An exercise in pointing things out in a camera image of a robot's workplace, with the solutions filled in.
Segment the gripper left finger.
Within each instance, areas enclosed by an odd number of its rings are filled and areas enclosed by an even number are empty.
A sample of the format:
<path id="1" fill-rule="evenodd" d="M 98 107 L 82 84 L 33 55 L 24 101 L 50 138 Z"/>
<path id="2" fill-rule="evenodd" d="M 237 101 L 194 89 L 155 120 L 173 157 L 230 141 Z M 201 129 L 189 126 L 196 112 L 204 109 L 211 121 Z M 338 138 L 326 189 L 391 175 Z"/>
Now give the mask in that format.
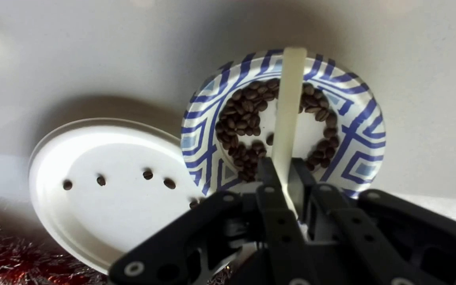
<path id="1" fill-rule="evenodd" d="M 217 192 L 116 260 L 109 285 L 207 285 L 243 245 L 261 246 L 226 285 L 318 285 L 306 242 L 276 168 L 259 161 L 262 185 Z"/>

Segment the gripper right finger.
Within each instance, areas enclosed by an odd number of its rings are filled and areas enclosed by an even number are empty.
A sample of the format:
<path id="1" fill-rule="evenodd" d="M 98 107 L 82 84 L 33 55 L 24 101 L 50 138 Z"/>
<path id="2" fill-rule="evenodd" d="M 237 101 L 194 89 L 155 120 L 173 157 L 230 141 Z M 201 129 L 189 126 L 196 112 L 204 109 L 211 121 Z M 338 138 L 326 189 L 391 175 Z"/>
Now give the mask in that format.
<path id="1" fill-rule="evenodd" d="M 293 158 L 290 191 L 315 245 L 335 245 L 370 285 L 456 285 L 456 221 L 381 190 L 356 199 Z"/>

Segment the white plastic spoon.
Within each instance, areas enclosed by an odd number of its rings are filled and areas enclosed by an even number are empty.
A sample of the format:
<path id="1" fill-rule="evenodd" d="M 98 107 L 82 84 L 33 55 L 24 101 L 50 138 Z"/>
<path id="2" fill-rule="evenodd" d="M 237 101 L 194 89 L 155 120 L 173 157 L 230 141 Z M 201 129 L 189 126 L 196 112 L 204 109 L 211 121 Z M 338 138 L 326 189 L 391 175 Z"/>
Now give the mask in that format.
<path id="1" fill-rule="evenodd" d="M 271 155 L 275 171 L 281 183 L 286 206 L 292 211 L 295 218 L 298 217 L 298 213 L 289 193 L 289 174 L 298 124 L 306 56 L 307 50 L 304 47 L 286 47 L 283 51 Z"/>

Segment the blue patterned paper bowl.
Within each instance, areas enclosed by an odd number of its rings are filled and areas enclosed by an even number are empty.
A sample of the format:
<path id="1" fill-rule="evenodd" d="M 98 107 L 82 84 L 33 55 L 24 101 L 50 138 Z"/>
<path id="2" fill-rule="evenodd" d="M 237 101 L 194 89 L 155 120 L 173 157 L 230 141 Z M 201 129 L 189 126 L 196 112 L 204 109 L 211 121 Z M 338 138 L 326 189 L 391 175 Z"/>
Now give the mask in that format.
<path id="1" fill-rule="evenodd" d="M 253 81 L 279 79 L 282 50 L 250 53 L 219 67 L 192 96 L 181 126 L 185 166 L 201 193 L 236 190 L 242 181 L 215 134 L 215 124 L 233 92 Z M 339 147 L 327 168 L 314 177 L 351 196 L 369 188 L 381 167 L 386 129 L 382 111 L 369 86 L 355 73 L 320 54 L 306 58 L 304 83 L 319 89 L 337 117 Z"/>

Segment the white paper plate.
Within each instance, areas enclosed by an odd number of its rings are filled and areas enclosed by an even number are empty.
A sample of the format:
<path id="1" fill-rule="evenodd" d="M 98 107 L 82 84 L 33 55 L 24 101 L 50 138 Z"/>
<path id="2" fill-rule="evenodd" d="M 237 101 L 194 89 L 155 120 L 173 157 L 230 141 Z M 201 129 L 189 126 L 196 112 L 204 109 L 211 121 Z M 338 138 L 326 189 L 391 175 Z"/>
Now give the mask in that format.
<path id="1" fill-rule="evenodd" d="M 151 180 L 143 178 L 145 169 L 153 171 Z M 98 175 L 105 186 L 96 183 Z M 166 178 L 175 189 L 163 184 Z M 71 190 L 62 188 L 64 180 L 73 183 Z M 49 235 L 102 274 L 205 196 L 185 166 L 177 137 L 114 118 L 78 120 L 48 133 L 32 152 L 28 184 Z"/>

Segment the heap of coffee beans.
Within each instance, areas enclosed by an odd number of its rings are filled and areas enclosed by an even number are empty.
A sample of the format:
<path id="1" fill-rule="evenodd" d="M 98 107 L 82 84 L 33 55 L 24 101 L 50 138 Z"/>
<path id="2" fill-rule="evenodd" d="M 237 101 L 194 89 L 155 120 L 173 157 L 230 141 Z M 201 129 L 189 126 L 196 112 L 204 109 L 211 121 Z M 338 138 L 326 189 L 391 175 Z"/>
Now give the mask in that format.
<path id="1" fill-rule="evenodd" d="M 243 182 L 256 181 L 259 159 L 271 155 L 269 148 L 274 144 L 274 133 L 263 134 L 262 114 L 270 102 L 277 101 L 279 91 L 280 79 L 253 81 L 233 92 L 215 123 L 215 135 Z M 322 139 L 304 159 L 308 170 L 328 168 L 340 146 L 340 138 L 337 115 L 324 92 L 304 82 L 298 113 L 313 115 L 315 121 L 325 125 Z"/>

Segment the red and silver tinsel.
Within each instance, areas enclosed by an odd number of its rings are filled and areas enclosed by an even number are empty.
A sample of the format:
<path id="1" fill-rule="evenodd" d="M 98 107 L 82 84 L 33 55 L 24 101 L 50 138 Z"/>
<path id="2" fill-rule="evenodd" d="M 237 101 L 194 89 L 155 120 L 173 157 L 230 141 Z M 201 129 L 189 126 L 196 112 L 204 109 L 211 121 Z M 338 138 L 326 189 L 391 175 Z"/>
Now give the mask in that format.
<path id="1" fill-rule="evenodd" d="M 0 285 L 109 285 L 107 276 L 61 247 L 0 226 Z"/>

